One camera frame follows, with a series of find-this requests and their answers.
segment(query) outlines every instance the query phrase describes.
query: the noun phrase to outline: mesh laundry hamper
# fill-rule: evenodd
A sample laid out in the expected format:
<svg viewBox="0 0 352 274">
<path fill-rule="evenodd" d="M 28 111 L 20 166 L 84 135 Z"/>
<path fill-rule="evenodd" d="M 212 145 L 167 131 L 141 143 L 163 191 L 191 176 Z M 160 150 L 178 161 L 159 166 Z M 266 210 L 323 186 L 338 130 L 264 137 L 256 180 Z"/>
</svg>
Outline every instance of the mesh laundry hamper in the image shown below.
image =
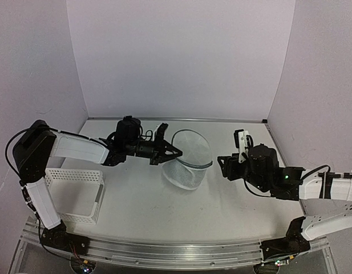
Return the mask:
<svg viewBox="0 0 352 274">
<path fill-rule="evenodd" d="M 164 176 L 185 190 L 197 189 L 212 165 L 208 141 L 196 131 L 180 130 L 174 134 L 172 145 L 182 150 L 183 155 L 163 164 Z"/>
</svg>

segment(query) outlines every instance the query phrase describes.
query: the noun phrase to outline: gray wall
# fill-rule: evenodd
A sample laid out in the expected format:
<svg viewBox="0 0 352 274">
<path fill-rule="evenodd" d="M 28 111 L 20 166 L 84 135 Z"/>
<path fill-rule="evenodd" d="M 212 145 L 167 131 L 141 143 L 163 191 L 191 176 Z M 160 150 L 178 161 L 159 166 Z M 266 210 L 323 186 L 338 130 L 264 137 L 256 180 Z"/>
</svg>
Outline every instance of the gray wall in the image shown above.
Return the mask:
<svg viewBox="0 0 352 274">
<path fill-rule="evenodd" d="M 4 160 L 6 142 L 36 119 L 78 131 L 86 118 L 66 1 L 0 1 L 0 274 L 29 213 Z"/>
<path fill-rule="evenodd" d="M 297 0 L 269 124 L 288 165 L 352 169 L 352 0 Z M 309 202 L 310 213 L 335 208 Z M 352 273 L 352 229 L 329 236 L 340 273 Z"/>
<path fill-rule="evenodd" d="M 295 0 L 68 0 L 90 116 L 266 119 Z"/>
</svg>

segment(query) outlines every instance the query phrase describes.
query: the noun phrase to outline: robotic arm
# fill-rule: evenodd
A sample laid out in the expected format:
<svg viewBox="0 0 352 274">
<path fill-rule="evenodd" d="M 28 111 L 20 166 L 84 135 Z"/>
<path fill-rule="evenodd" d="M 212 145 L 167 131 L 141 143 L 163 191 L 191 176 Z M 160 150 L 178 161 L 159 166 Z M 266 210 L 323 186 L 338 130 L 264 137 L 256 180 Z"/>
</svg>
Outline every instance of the robotic arm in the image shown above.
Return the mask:
<svg viewBox="0 0 352 274">
<path fill-rule="evenodd" d="M 42 243 L 69 252 L 73 245 L 80 255 L 86 254 L 88 245 L 88 238 L 66 232 L 54 207 L 44 179 L 49 157 L 87 160 L 112 167 L 125 162 L 127 156 L 136 156 L 148 158 L 150 165 L 158 165 L 182 156 L 182 151 L 164 140 L 167 127 L 161 124 L 154 138 L 153 134 L 143 136 L 140 120 L 126 116 L 118 122 L 115 132 L 99 140 L 50 128 L 42 120 L 27 129 L 15 144 L 13 155 L 26 204 L 45 227 Z"/>
<path fill-rule="evenodd" d="M 352 202 L 352 171 L 338 174 L 322 166 L 306 172 L 302 167 L 279 167 L 277 153 L 264 144 L 253 146 L 247 131 L 234 133 L 239 152 L 232 156 L 219 156 L 222 175 L 233 181 L 243 179 L 270 196 L 282 200 L 334 199 Z M 319 172 L 328 167 L 327 172 Z M 310 249 L 309 241 L 329 233 L 352 227 L 352 204 L 343 209 L 316 216 L 293 220 L 284 238 L 262 242 L 264 262 L 279 263 Z"/>
</svg>

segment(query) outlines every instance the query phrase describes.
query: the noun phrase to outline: white table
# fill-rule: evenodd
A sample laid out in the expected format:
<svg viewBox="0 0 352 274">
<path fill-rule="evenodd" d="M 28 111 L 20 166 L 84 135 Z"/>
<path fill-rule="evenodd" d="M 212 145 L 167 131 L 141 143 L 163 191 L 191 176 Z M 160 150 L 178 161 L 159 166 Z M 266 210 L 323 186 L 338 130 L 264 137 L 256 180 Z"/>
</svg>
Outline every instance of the white table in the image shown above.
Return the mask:
<svg viewBox="0 0 352 274">
<path fill-rule="evenodd" d="M 117 120 L 88 120 L 81 134 L 106 138 Z M 144 132 L 161 123 L 141 122 Z M 146 243 L 215 243 L 270 239 L 285 235 L 290 221 L 303 215 L 299 202 L 258 198 L 242 180 L 230 182 L 221 175 L 218 156 L 236 152 L 233 133 L 248 130 L 254 144 L 276 148 L 264 124 L 169 121 L 165 139 L 182 128 L 193 129 L 210 143 L 214 165 L 201 186 L 186 191 L 161 175 L 161 165 L 128 157 L 116 167 L 66 159 L 63 168 L 102 170 L 106 191 L 97 225 L 70 224 L 68 230 L 86 236 Z"/>
</svg>

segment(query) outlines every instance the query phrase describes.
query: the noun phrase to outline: white plastic basket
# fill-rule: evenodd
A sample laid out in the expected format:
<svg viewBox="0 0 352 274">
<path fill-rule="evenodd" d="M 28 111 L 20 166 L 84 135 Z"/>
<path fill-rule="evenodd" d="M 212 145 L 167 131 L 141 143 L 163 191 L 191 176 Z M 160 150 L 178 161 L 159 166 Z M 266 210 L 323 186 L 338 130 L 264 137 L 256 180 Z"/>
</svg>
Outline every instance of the white plastic basket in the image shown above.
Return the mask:
<svg viewBox="0 0 352 274">
<path fill-rule="evenodd" d="M 96 224 L 104 195 L 103 174 L 98 170 L 47 168 L 46 184 L 64 221 Z"/>
</svg>

